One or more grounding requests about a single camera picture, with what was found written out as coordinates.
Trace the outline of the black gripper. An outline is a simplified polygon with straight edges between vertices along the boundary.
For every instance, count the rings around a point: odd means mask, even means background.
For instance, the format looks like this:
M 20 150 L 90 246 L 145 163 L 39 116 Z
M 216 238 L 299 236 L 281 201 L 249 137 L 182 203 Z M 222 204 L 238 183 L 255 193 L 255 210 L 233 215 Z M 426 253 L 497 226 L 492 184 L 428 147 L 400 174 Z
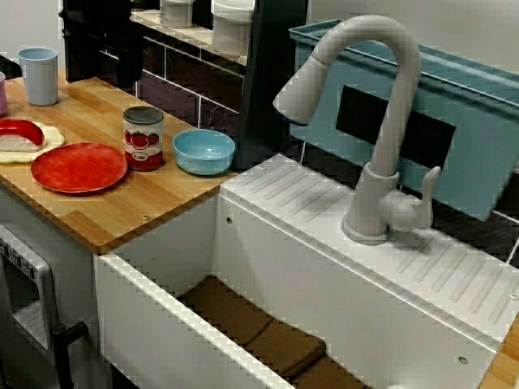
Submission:
M 139 24 L 127 19 L 110 19 L 100 26 L 101 51 L 118 57 L 117 82 L 130 87 L 142 77 L 146 42 Z

